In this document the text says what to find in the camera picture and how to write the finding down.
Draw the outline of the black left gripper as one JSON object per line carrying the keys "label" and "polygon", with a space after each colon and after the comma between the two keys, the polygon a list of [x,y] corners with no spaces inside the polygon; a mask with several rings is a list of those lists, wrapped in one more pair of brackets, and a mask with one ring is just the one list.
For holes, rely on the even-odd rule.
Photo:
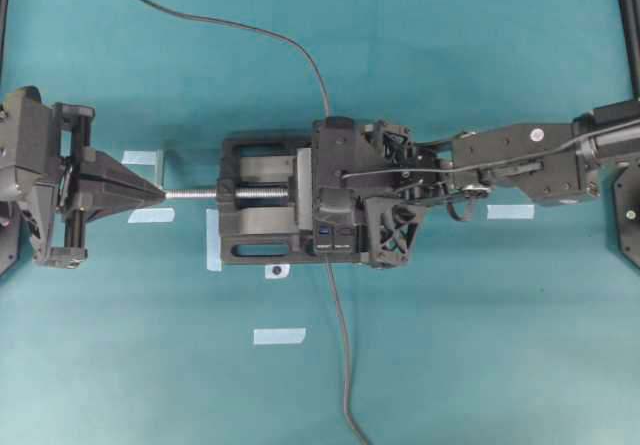
{"label": "black left gripper", "polygon": [[163,192],[139,196],[79,192],[70,209],[77,171],[85,179],[159,191],[108,154],[86,148],[94,118],[91,107],[43,104],[32,85],[9,93],[1,103],[1,202],[19,207],[38,265],[79,266],[87,258],[86,222],[165,200]]}

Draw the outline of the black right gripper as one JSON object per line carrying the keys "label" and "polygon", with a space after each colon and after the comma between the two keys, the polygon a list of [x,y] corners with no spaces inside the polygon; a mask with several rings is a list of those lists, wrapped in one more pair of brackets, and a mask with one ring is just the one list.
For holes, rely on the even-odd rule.
{"label": "black right gripper", "polygon": [[376,269],[408,263],[425,208],[411,202],[408,128],[384,120],[329,117],[312,126],[314,252]]}

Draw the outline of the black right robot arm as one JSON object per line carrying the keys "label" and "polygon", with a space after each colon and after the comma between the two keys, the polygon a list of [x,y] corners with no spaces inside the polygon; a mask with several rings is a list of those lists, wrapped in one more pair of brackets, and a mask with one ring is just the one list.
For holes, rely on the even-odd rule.
{"label": "black right robot arm", "polygon": [[404,265],[427,212],[469,221],[479,200],[513,187],[540,206],[600,195],[613,183],[623,255],[639,259],[639,104],[596,108],[567,123],[517,123],[417,142],[403,126],[330,117],[312,129],[312,246],[327,262]]}

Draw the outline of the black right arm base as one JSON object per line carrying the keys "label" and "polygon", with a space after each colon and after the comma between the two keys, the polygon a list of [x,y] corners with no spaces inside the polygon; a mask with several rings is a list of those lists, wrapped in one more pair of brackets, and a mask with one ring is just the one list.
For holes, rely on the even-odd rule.
{"label": "black right arm base", "polygon": [[639,274],[639,160],[616,162],[604,184],[607,249]]}

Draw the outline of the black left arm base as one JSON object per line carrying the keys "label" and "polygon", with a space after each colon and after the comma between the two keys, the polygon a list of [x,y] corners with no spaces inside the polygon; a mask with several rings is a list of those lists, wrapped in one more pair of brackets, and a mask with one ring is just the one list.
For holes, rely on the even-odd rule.
{"label": "black left arm base", "polygon": [[1,202],[0,273],[4,275],[20,257],[22,216],[13,202]]}

